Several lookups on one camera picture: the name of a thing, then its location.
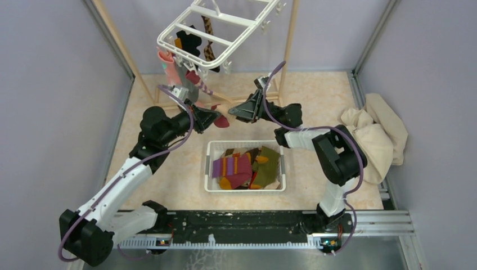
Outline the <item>maroon striped beige sock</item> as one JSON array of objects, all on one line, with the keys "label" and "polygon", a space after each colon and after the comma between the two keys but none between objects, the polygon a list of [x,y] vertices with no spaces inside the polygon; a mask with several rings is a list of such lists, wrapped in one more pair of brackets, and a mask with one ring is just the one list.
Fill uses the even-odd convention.
[{"label": "maroon striped beige sock", "polygon": [[194,84],[202,92],[206,93],[212,98],[218,98],[221,101],[221,103],[212,104],[210,106],[211,110],[217,111],[221,114],[221,116],[214,121],[214,125],[218,128],[228,128],[231,125],[231,123],[236,119],[235,116],[229,113],[229,109],[233,105],[232,100],[220,93],[215,93],[214,91],[212,91],[203,82],[200,76],[196,74],[195,71],[187,71],[185,78],[189,82]]}]

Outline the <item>grey sock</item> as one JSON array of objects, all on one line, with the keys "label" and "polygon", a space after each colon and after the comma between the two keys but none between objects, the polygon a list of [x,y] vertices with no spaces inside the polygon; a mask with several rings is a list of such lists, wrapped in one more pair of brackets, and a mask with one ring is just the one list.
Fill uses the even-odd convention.
[{"label": "grey sock", "polygon": [[188,69],[185,66],[179,66],[175,64],[175,69],[181,80],[181,84],[188,89],[188,99],[191,102],[197,102],[199,100],[199,89],[189,79],[186,78]]}]

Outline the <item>pink patterned sock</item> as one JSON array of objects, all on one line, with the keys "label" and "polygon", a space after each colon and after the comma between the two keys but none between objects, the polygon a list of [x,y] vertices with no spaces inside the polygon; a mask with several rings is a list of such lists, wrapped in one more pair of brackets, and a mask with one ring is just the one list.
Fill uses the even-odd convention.
[{"label": "pink patterned sock", "polygon": [[169,51],[158,50],[157,56],[161,61],[162,67],[167,76],[168,84],[170,86],[181,85],[181,79],[176,70],[176,63],[174,57]]}]

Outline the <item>white plastic basket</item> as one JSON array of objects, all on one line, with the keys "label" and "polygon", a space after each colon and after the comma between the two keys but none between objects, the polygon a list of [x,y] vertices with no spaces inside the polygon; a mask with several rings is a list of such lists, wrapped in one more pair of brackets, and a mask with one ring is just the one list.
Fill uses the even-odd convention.
[{"label": "white plastic basket", "polygon": [[276,194],[286,189],[284,148],[275,141],[210,141],[205,191]]}]

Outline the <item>olive green striped sock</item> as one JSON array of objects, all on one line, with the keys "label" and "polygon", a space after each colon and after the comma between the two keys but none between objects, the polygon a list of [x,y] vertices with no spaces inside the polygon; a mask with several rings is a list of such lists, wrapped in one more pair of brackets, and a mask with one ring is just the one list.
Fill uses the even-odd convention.
[{"label": "olive green striped sock", "polygon": [[259,155],[252,164],[253,177],[249,189],[276,190],[280,183],[277,180],[280,154],[275,150],[262,146]]}]

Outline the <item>purple maroon striped sock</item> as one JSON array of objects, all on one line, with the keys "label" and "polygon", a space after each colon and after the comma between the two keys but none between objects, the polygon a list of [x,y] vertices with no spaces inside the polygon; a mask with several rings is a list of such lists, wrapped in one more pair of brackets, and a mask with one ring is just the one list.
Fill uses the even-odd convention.
[{"label": "purple maroon striped sock", "polygon": [[212,177],[223,190],[234,190],[251,180],[253,175],[250,155],[233,155],[213,161]]}]

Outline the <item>white plastic sock hanger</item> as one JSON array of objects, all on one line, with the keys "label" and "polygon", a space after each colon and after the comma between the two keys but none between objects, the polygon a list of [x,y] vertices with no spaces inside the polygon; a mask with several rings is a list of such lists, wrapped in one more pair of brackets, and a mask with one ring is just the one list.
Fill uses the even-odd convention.
[{"label": "white plastic sock hanger", "polygon": [[[199,69],[220,66],[223,73],[266,69],[273,50],[286,42],[290,1],[192,1],[157,36],[157,47],[191,62]],[[201,15],[209,17],[214,35],[206,34]],[[184,30],[202,39],[196,57],[175,46],[176,33]],[[206,61],[207,41],[213,42],[215,60]]]}]

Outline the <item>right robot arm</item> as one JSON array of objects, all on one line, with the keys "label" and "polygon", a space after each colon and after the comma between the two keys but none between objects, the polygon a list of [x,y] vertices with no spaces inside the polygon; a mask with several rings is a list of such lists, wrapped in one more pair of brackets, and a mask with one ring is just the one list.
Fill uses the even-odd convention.
[{"label": "right robot arm", "polygon": [[274,131],[280,146],[316,153],[328,180],[317,205],[317,226],[324,232],[337,227],[345,212],[345,199],[360,188],[367,166],[367,158],[349,130],[344,125],[303,128],[301,104],[277,106],[266,100],[261,89],[228,112],[244,123],[259,119],[274,122],[280,126]]}]

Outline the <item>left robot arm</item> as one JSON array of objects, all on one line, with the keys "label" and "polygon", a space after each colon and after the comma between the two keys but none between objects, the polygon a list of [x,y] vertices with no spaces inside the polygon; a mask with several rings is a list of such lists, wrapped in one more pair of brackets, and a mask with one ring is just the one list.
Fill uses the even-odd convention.
[{"label": "left robot arm", "polygon": [[[148,229],[167,229],[167,210],[147,201],[138,209],[117,216],[119,208],[162,166],[169,153],[184,144],[193,131],[201,134],[221,113],[181,104],[181,112],[170,118],[158,106],[145,110],[139,124],[138,141],[114,179],[76,211],[65,210],[60,218],[61,242],[57,255],[64,262],[81,259],[90,266],[103,263],[122,241]],[[180,144],[173,145],[178,137]]]}]

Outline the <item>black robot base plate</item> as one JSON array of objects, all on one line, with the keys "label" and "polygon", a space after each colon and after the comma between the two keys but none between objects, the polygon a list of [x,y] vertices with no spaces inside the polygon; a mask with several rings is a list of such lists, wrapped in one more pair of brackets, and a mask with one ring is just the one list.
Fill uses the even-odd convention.
[{"label": "black robot base plate", "polygon": [[349,213],[326,220],[314,210],[170,211],[138,233],[156,236],[152,248],[318,249],[337,251],[354,227]]}]

